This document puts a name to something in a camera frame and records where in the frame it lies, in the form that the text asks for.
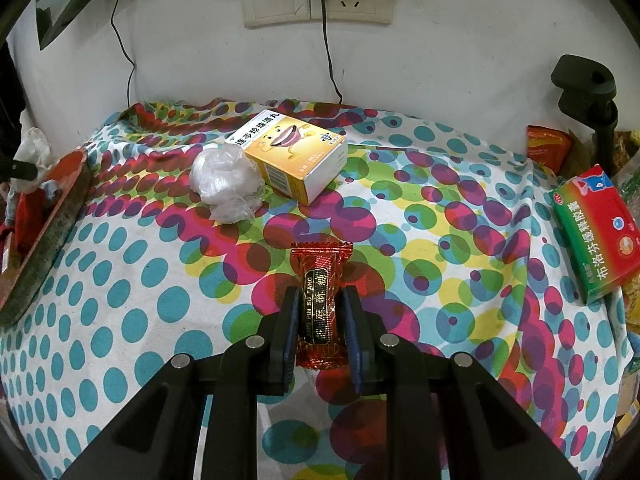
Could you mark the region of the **red candy wrapper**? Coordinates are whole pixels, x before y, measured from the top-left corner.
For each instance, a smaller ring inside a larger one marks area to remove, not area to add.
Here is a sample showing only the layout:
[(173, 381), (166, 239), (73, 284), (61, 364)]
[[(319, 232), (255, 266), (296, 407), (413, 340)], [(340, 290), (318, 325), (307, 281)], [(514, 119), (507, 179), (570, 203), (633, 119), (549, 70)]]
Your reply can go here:
[(307, 370), (333, 370), (347, 364), (338, 332), (336, 295), (351, 255), (352, 243), (339, 240), (292, 245), (294, 269), (302, 279), (296, 364)]

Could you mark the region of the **clear plastic bag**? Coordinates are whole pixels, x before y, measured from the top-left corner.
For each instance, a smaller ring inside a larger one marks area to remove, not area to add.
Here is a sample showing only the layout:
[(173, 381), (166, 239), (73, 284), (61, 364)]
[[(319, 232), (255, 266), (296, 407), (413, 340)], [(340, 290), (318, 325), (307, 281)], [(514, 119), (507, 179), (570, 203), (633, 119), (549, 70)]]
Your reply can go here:
[(242, 148), (231, 143), (207, 144), (194, 158), (189, 186), (222, 224), (253, 220), (262, 206), (265, 181)]

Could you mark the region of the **red sock with gold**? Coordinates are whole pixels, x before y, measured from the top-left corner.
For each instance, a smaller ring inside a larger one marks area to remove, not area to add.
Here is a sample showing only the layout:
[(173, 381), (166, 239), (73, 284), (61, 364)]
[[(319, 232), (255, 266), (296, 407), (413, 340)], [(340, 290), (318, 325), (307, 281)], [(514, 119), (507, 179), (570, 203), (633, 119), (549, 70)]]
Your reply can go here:
[(14, 235), (17, 255), (24, 259), (47, 221), (47, 197), (42, 188), (22, 194), (17, 205)]

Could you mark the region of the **white sock back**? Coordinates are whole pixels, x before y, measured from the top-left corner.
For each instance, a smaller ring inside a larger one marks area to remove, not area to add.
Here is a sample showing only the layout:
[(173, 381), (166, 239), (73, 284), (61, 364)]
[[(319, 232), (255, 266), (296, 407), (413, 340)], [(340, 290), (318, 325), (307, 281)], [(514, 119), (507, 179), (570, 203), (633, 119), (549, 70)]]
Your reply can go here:
[(20, 162), (30, 162), (37, 169), (37, 180), (41, 181), (58, 162), (52, 146), (42, 130), (35, 126), (27, 110), (20, 116), (21, 144), (15, 158)]

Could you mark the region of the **polka dot tablecloth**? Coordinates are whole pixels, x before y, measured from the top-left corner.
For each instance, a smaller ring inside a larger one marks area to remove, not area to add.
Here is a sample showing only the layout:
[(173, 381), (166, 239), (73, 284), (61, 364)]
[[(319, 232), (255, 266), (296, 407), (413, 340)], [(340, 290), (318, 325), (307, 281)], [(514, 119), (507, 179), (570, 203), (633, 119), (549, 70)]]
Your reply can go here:
[(475, 356), (593, 478), (631, 350), (622, 297), (579, 298), (551, 172), (434, 122), (276, 110), (344, 134), (346, 164), (311, 205), (270, 192), (234, 226), (213, 222), (189, 174), (257, 105), (140, 104), (88, 142), (88, 203), (1, 334), (2, 385), (37, 471), (60, 478), (171, 356), (253, 335), (294, 286), (304, 324), (332, 322), (334, 292), (352, 285), (391, 333)]

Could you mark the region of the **yellow medicine box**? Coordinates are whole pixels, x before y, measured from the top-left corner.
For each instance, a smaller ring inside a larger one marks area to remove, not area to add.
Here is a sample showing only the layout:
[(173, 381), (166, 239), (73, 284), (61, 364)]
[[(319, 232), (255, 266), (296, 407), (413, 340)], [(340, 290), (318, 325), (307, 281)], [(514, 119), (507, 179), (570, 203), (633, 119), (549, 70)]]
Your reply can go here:
[(256, 162), (274, 190), (304, 206), (341, 173), (348, 156), (346, 136), (274, 110), (262, 110), (227, 141)]

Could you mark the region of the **green red medicine box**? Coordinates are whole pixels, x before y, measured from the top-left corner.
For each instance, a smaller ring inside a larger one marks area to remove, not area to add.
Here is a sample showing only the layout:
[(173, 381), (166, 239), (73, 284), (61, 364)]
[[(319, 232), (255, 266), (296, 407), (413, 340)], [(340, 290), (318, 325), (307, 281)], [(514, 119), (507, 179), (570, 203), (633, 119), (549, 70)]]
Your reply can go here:
[(638, 226), (601, 166), (559, 185), (551, 199), (587, 304), (639, 273)]

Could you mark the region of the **red snack packet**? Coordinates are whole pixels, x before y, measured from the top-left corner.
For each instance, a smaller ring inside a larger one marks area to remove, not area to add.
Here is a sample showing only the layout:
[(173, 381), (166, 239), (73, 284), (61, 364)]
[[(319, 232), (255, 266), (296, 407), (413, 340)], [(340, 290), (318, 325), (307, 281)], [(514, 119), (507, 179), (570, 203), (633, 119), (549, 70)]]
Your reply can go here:
[(573, 148), (573, 139), (564, 131), (543, 126), (526, 128), (526, 155), (558, 174)]

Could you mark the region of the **red round tray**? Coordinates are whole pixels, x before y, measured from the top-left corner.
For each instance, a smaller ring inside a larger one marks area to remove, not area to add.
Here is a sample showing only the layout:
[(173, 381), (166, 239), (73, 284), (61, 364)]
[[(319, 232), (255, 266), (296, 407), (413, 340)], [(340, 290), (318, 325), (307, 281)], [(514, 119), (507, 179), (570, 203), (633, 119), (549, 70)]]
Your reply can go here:
[(21, 259), (17, 255), (14, 227), (1, 234), (1, 325), (11, 326), (22, 317), (46, 279), (65, 244), (91, 183), (88, 155), (83, 148), (65, 155), (47, 174), (58, 192), (47, 205), (48, 218), (34, 246)]

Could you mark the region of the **black phone holder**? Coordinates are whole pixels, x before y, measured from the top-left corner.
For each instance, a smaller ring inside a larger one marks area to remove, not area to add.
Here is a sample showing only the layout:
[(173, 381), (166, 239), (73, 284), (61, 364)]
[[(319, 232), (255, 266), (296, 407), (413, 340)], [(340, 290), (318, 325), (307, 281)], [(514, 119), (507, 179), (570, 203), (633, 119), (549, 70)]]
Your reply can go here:
[(614, 132), (618, 123), (617, 94), (612, 72), (603, 64), (574, 54), (563, 54), (551, 74), (562, 90), (560, 111), (594, 132), (593, 160), (613, 175)]

